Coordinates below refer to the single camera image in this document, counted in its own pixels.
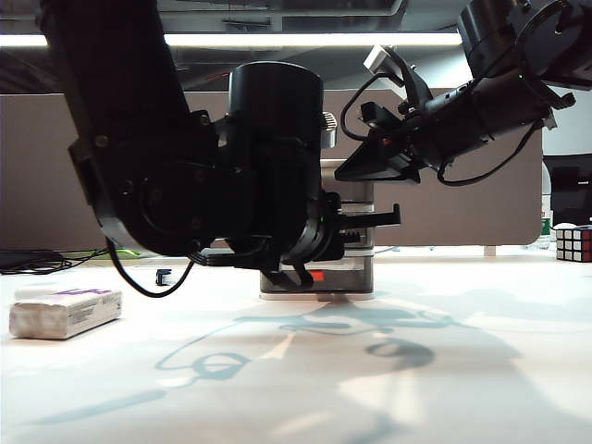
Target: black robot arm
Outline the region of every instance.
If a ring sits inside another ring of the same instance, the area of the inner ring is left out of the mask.
[[[42,0],[38,21],[79,135],[70,154],[116,264],[114,243],[301,289],[305,263],[342,257],[345,230],[399,223],[397,208],[346,217],[322,189],[322,134],[334,128],[308,69],[237,68],[228,115],[212,122],[185,102],[155,0]],[[231,250],[209,249],[215,239]]]
[[[365,62],[375,73],[372,80],[404,85],[408,98],[399,104],[399,116],[374,103],[362,106],[370,130],[358,137],[363,144],[337,179],[419,182],[419,170],[429,167],[446,185],[475,183],[512,160],[535,131],[554,128],[553,109],[575,104],[571,93],[559,96],[549,86],[592,89],[590,0],[557,0],[541,8],[526,0],[473,0],[461,14],[459,32],[474,79],[435,98],[392,48],[375,47]],[[457,156],[524,126],[529,131],[501,165],[476,178],[445,179]]]

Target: table surface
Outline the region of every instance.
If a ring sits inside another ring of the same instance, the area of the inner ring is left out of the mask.
[[[128,263],[142,282],[180,262]],[[262,302],[196,268],[144,298],[107,262],[2,277],[2,442],[592,442],[592,265],[437,248],[376,258],[370,302]],[[12,339],[14,290],[123,290],[117,321]]]

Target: ceiling light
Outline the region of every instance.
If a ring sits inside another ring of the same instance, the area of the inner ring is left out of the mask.
[[[457,46],[461,36],[457,33],[341,33],[341,34],[166,34],[170,46],[202,48],[279,48],[285,46]],[[46,46],[41,34],[0,34],[0,46]]]

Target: black cable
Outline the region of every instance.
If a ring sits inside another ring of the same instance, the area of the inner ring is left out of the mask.
[[[365,90],[367,90],[368,87],[370,85],[372,85],[372,83],[374,83],[378,79],[390,79],[391,77],[394,77],[394,76],[395,76],[394,74],[387,73],[387,72],[379,72],[379,73],[375,74],[374,76],[372,76],[372,78],[369,81],[367,81],[364,85],[362,85],[362,87],[353,95],[353,97],[350,99],[350,101],[343,107],[343,110],[341,111],[339,123],[341,125],[341,130],[343,131],[343,133],[346,136],[348,136],[350,139],[354,139],[355,141],[358,141],[358,142],[367,142],[370,139],[367,136],[361,136],[360,134],[356,134],[354,132],[351,132],[347,127],[345,119],[346,119],[348,111],[350,111],[350,108],[352,107],[353,103],[356,100],[358,100],[360,95],[362,95],[362,93]]]
[[[185,268],[185,272],[183,273],[183,276],[181,276],[181,279],[179,280],[179,282],[177,282],[173,287],[171,287],[170,289],[168,289],[166,291],[162,291],[160,293],[155,293],[155,292],[149,291],[149,290],[141,287],[135,280],[133,280],[133,278],[130,275],[128,275],[126,270],[123,268],[123,265],[121,264],[121,262],[119,262],[119,257],[117,256],[117,250],[115,248],[115,244],[109,239],[107,239],[106,242],[107,242],[107,251],[109,252],[109,255],[111,256],[111,261],[113,262],[115,269],[121,275],[123,280],[128,282],[128,284],[130,284],[136,291],[143,294],[144,296],[148,296],[149,298],[164,298],[165,296],[168,296],[169,294],[178,290],[179,287],[181,285],[183,285],[183,282],[185,282],[185,279],[189,275],[189,272],[191,271],[191,269],[193,268],[193,265],[194,265],[193,261],[188,263],[187,268]]]
[[[52,251],[52,250],[2,250],[0,253],[9,254],[39,254],[39,258],[31,258],[30,260],[12,266],[10,268],[0,268],[0,275],[15,276],[15,275],[50,275],[58,271],[69,270],[75,266],[82,265],[91,259],[107,254],[107,250],[92,250],[92,253],[81,257],[64,257],[61,253],[82,253],[89,250],[67,250],[67,251]],[[49,253],[57,253],[57,259],[49,259],[43,257]]]
[[[498,166],[496,166],[495,168],[493,168],[491,171],[489,171],[486,174],[482,174],[481,176],[476,176],[474,178],[471,179],[463,179],[463,180],[446,180],[446,178],[444,178],[444,174],[446,173],[446,168],[448,167],[448,165],[450,165],[451,161],[447,161],[444,162],[442,165],[440,165],[439,169],[438,169],[438,180],[443,183],[444,185],[448,186],[448,187],[464,187],[466,185],[472,185],[474,183],[480,182],[481,180],[487,179],[488,177],[492,176],[493,174],[497,173],[498,171],[500,171],[503,167],[506,166],[506,164],[508,164],[508,162],[510,162],[511,160],[513,160],[513,158],[518,155],[526,146],[526,144],[528,143],[528,141],[530,140],[530,138],[533,136],[533,134],[540,130],[541,128],[544,127],[544,123],[542,120],[538,120],[535,123],[533,123],[533,126],[530,127],[530,129],[528,130],[528,132],[523,136],[523,138],[520,140],[520,143],[518,143],[518,146],[516,147],[516,149],[514,150],[514,152],[503,162],[501,162]]]

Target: cubicle wall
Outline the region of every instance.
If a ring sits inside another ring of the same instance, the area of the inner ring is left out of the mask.
[[[352,91],[326,92],[325,109],[336,116]],[[213,119],[226,110],[225,92],[189,92],[191,109],[209,110]],[[395,106],[391,91],[372,90],[363,97]],[[64,97],[0,96],[0,248],[86,249],[104,241],[86,205],[68,145],[76,138]],[[364,125],[351,113],[351,126]],[[522,132],[467,154],[449,174],[461,179],[490,170],[515,148]],[[357,147],[342,134],[324,158],[345,158]],[[376,209],[401,204],[403,224],[380,228],[378,245],[500,245],[533,241],[540,230],[541,136],[498,174],[465,188],[439,184],[433,171],[422,172],[420,185],[378,184]]]

